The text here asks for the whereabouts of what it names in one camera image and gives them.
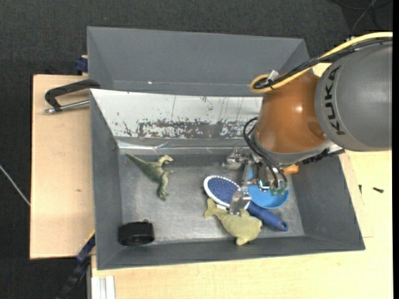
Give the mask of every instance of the bin floor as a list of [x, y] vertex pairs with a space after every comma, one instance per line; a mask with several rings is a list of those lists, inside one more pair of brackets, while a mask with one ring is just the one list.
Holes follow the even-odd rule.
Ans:
[[[158, 184], [148, 179], [124, 154], [119, 156], [123, 223], [149, 220], [155, 230], [155, 241], [150, 245], [232, 238], [217, 218], [204, 219], [208, 197], [203, 181], [209, 175], [221, 175], [239, 183], [242, 171], [227, 170], [215, 162], [206, 166], [190, 164], [190, 158], [186, 158], [186, 163], [174, 166], [172, 162], [164, 166], [173, 173], [167, 187], [170, 195], [162, 201], [156, 195]], [[304, 235], [290, 177], [289, 189], [287, 202], [271, 210], [288, 223], [289, 230], [280, 232], [264, 225], [258, 238]]]

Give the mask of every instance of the toy dinosaur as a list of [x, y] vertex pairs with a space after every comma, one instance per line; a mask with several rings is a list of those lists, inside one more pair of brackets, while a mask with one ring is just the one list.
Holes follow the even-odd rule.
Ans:
[[160, 199], [165, 201], [166, 197], [169, 195], [169, 193], [166, 191], [166, 187], [168, 185], [168, 176], [172, 172], [165, 171], [162, 168], [162, 165], [164, 163], [167, 164], [169, 162], [172, 162], [173, 158], [168, 155], [164, 155], [158, 158], [158, 161], [147, 162], [134, 155], [131, 154], [126, 154], [126, 155], [143, 171], [143, 173], [149, 179], [159, 184], [159, 187], [156, 190], [156, 194]]
[[261, 232], [262, 222], [255, 217], [251, 217], [245, 209], [240, 209], [239, 215], [232, 215], [226, 209], [216, 207], [214, 201], [207, 200], [208, 209], [204, 217], [215, 215], [222, 223], [224, 229], [236, 239], [236, 244], [241, 246], [254, 240]]

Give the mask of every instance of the blue handle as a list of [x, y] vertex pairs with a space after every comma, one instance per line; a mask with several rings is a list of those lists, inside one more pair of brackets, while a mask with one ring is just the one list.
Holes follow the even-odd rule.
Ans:
[[280, 217], [274, 215], [272, 212], [269, 212], [267, 209], [259, 207], [253, 202], [249, 203], [247, 211], [253, 216], [259, 218], [266, 225], [274, 227], [283, 232], [286, 232], [288, 230], [288, 224], [285, 221], [283, 221]]

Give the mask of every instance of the black tire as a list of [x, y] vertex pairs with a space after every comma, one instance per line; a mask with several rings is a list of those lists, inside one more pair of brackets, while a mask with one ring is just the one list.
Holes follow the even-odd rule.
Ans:
[[154, 227], [150, 222], [129, 222], [118, 230], [119, 244], [124, 246], [141, 246], [153, 242]]

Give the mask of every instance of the yellow cable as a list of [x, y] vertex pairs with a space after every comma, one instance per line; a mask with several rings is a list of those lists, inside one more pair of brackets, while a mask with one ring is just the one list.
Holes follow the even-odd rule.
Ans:
[[[346, 49], [347, 47], [350, 47], [351, 45], [357, 44], [359, 42], [362, 42], [362, 41], [365, 41], [365, 40], [370, 40], [370, 39], [383, 38], [383, 37], [393, 37], [393, 33], [392, 32], [375, 32], [375, 33], [365, 34], [364, 36], [353, 38], [352, 40], [344, 42], [343, 44], [340, 44], [337, 47], [333, 48], [332, 50], [328, 51], [327, 53], [323, 54], [322, 56], [320, 56], [318, 58], [318, 60], [323, 59], [324, 57], [329, 56], [331, 54], [334, 54], [336, 52], [339, 52], [339, 51], [341, 51], [343, 49]], [[285, 80], [283, 80], [283, 81], [281, 81], [279, 83], [273, 84], [273, 86], [272, 86], [273, 89], [271, 89], [269, 87], [266, 87], [266, 88], [262, 88], [260, 90], [257, 90], [257, 89], [254, 88], [254, 85], [258, 81], [268, 77], [268, 74], [260, 75], [260, 76], [256, 77], [251, 82], [251, 84], [249, 86], [249, 89], [250, 89], [250, 91], [252, 93], [258, 93], [258, 94], [266, 93], [266, 92], [271, 91], [271, 90], [275, 90], [276, 88], [279, 88], [279, 87], [291, 82], [292, 80], [294, 80], [295, 78], [299, 77], [303, 73], [309, 71], [312, 67], [314, 67], [314, 65], [309, 67], [309, 68], [307, 68], [307, 69], [304, 69], [304, 70], [302, 70], [302, 71], [300, 71], [300, 72], [298, 72], [298, 73], [296, 73], [296, 74], [294, 74], [294, 75], [292, 75], [292, 76], [290, 76], [288, 78], [286, 78]]]

